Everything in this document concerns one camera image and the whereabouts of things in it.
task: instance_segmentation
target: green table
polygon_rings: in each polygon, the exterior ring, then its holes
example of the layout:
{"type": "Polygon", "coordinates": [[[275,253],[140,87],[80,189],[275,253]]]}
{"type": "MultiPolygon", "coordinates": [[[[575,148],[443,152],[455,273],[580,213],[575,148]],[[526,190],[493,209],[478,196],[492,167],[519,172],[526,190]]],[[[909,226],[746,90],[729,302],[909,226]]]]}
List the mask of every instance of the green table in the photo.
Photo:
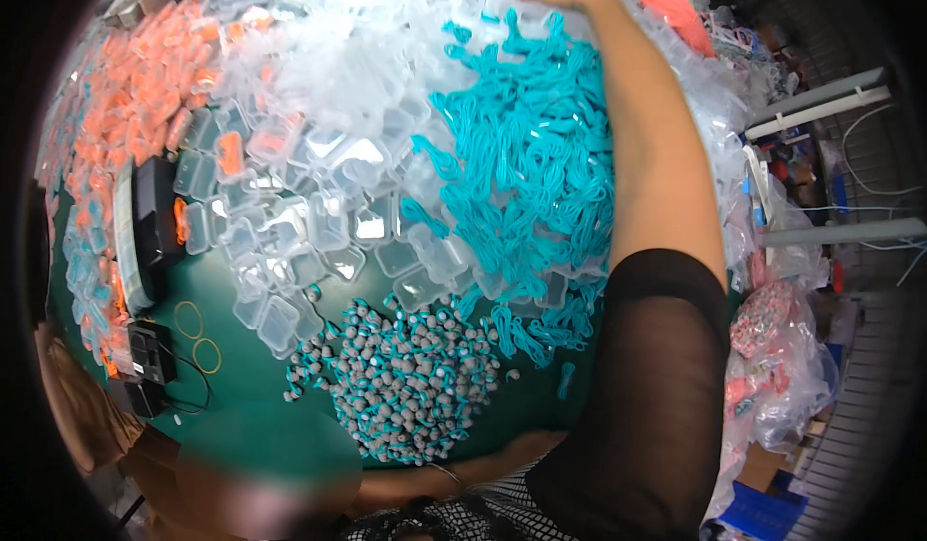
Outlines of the green table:
{"type": "MultiPolygon", "coordinates": [[[[106,386],[106,371],[83,348],[80,327],[74,324],[70,311],[73,296],[65,285],[67,263],[61,242],[72,203],[71,197],[62,192],[55,217],[56,241],[49,315],[63,327],[64,339],[78,361],[101,385],[106,386]]],[[[187,257],[168,271],[167,278],[168,296],[151,309],[146,317],[171,328],[175,354],[191,360],[194,340],[177,330],[174,308],[185,301],[197,306],[202,315],[202,337],[213,340],[222,353],[221,366],[209,376],[213,390],[210,410],[254,400],[282,399],[284,390],[288,388],[284,373],[289,362],[275,360],[257,334],[242,326],[232,314],[236,292],[222,253],[212,249],[200,256],[187,257]]],[[[345,284],[334,277],[328,277],[319,283],[319,287],[323,298],[317,305],[319,314],[340,324],[340,312],[354,297],[362,297],[376,307],[382,306],[383,297],[391,290],[391,280],[383,275],[376,258],[368,255],[367,264],[357,283],[345,284]]],[[[487,314],[491,307],[490,302],[483,300],[472,321],[487,314]]],[[[596,330],[599,328],[598,315],[597,312],[593,318],[596,330]]],[[[189,305],[180,308],[178,320],[185,331],[193,334],[197,332],[197,317],[189,305]]],[[[451,451],[451,458],[471,458],[493,452],[529,429],[559,430],[569,427],[581,411],[589,390],[594,344],[595,336],[590,339],[590,347],[584,352],[558,349],[553,364],[545,370],[535,370],[534,363],[521,352],[511,361],[500,358],[503,370],[517,368],[521,372],[521,379],[511,383],[503,382],[499,391],[492,394],[492,403],[484,407],[481,416],[475,418],[470,438],[457,444],[451,451]],[[557,399],[556,393],[560,384],[560,368],[565,361],[573,362],[576,371],[569,396],[561,401],[557,399]]],[[[205,370],[211,370],[218,364],[215,350],[208,342],[203,342],[197,349],[197,359],[205,370]]],[[[202,403],[205,387],[198,372],[178,362],[177,375],[177,380],[166,387],[168,395],[190,403],[202,403]]],[[[293,406],[313,407],[328,414],[334,413],[331,397],[318,389],[308,389],[306,396],[293,406]]],[[[177,412],[182,421],[178,426],[174,422],[173,412],[177,411],[168,410],[150,423],[180,442],[183,442],[200,419],[209,414],[208,411],[195,416],[177,412]]],[[[380,463],[368,458],[365,466],[380,466],[380,463]]]]}

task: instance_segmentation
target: black mesh shirt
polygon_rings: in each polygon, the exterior ring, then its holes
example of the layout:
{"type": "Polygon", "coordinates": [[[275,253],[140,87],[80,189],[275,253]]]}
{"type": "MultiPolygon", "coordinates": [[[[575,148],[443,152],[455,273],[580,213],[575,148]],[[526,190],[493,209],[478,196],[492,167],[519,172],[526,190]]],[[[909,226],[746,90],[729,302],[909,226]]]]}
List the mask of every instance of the black mesh shirt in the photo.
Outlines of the black mesh shirt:
{"type": "Polygon", "coordinates": [[[560,445],[501,481],[413,501],[342,537],[696,538],[720,455],[724,290],[692,257],[652,249],[615,268],[604,305],[589,399],[560,445]]]}

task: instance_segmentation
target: person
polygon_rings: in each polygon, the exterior ring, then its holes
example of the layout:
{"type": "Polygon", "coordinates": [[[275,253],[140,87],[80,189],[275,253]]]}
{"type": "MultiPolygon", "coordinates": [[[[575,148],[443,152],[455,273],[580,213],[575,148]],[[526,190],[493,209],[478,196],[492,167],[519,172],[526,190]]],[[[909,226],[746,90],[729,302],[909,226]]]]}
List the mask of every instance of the person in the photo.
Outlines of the person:
{"type": "Polygon", "coordinates": [[[365,472],[347,514],[383,511],[339,538],[694,538],[711,499],[729,339],[699,134],[675,75],[621,1],[525,1],[584,13],[602,54],[615,226],[588,402],[565,438],[527,434],[499,458],[365,472]],[[533,462],[496,476],[520,460],[533,462]]]}

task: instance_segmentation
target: black device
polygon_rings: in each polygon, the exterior ring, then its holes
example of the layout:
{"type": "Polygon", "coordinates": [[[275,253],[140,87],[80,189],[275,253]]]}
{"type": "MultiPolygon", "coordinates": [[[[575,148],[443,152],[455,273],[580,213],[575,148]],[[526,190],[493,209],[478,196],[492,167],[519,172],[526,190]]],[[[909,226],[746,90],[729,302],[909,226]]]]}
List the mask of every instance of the black device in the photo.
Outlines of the black device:
{"type": "MultiPolygon", "coordinates": [[[[175,173],[174,164],[159,156],[150,157],[133,172],[135,255],[142,271],[168,269],[186,255],[183,246],[177,243],[177,220],[173,213],[175,173]]],[[[155,287],[155,294],[159,295],[160,290],[155,287]]]]}
{"type": "Polygon", "coordinates": [[[129,323],[129,349],[133,368],[142,378],[166,385],[177,378],[177,363],[170,353],[170,328],[154,322],[129,323]]]}
{"type": "Polygon", "coordinates": [[[168,408],[164,386],[141,376],[118,373],[110,377],[110,396],[121,410],[145,419],[153,419],[168,408]]]}

